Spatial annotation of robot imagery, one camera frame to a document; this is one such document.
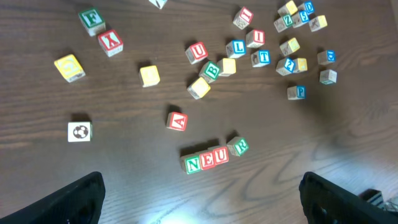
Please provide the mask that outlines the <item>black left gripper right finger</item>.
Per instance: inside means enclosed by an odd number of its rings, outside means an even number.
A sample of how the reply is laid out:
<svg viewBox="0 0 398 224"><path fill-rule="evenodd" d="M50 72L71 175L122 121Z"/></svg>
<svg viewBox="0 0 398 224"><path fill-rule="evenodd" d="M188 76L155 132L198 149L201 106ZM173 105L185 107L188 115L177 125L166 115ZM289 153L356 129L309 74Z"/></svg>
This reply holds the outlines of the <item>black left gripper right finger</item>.
<svg viewBox="0 0 398 224"><path fill-rule="evenodd" d="M397 215L363 200L314 172L299 185L300 201L309 223L397 223Z"/></svg>

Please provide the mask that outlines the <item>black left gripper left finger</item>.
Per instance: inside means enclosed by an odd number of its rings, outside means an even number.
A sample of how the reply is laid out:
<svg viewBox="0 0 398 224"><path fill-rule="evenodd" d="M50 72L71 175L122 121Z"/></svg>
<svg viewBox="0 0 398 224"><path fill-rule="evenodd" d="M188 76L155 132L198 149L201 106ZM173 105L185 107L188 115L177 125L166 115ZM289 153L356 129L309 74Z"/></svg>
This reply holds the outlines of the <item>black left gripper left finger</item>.
<svg viewBox="0 0 398 224"><path fill-rule="evenodd" d="M92 172L39 201L1 218L1 223L97 224L105 192L102 174Z"/></svg>

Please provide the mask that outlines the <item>green R wooden block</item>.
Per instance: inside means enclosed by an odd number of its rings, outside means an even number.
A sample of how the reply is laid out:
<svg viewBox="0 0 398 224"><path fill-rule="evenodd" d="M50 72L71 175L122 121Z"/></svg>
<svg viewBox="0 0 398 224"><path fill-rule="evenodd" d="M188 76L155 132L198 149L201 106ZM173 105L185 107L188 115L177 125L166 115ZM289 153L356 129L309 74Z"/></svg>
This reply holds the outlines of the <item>green R wooden block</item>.
<svg viewBox="0 0 398 224"><path fill-rule="evenodd" d="M229 152L234 156L242 156L249 149L249 144L244 137L236 136L227 142Z"/></svg>

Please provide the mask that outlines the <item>green N wooden block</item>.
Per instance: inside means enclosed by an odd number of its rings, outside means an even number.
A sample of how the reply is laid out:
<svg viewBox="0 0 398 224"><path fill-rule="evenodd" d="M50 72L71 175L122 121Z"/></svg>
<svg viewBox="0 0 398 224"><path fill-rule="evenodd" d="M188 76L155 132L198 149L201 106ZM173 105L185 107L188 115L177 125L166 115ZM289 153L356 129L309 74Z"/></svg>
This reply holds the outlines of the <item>green N wooden block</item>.
<svg viewBox="0 0 398 224"><path fill-rule="evenodd" d="M188 154L180 158L183 171L186 174L194 174L201 171L199 154Z"/></svg>

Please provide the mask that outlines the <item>red E wooden block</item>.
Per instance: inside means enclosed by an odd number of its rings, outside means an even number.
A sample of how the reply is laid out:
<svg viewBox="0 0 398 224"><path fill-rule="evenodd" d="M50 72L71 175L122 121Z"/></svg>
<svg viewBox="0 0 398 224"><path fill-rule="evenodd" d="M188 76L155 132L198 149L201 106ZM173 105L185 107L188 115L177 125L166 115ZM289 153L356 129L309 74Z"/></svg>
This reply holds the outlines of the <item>red E wooden block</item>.
<svg viewBox="0 0 398 224"><path fill-rule="evenodd" d="M202 170L208 170L216 167L213 152L203 151L200 153L200 165Z"/></svg>

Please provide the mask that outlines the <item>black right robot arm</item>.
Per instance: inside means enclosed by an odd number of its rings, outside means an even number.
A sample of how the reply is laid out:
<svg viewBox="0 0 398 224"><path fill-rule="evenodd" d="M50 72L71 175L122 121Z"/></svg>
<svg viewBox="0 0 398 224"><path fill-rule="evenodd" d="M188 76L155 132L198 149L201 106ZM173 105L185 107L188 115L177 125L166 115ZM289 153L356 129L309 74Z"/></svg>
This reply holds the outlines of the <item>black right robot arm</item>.
<svg viewBox="0 0 398 224"><path fill-rule="evenodd" d="M375 189L367 189L359 196L368 203L397 215L397 197L384 200L382 192Z"/></svg>

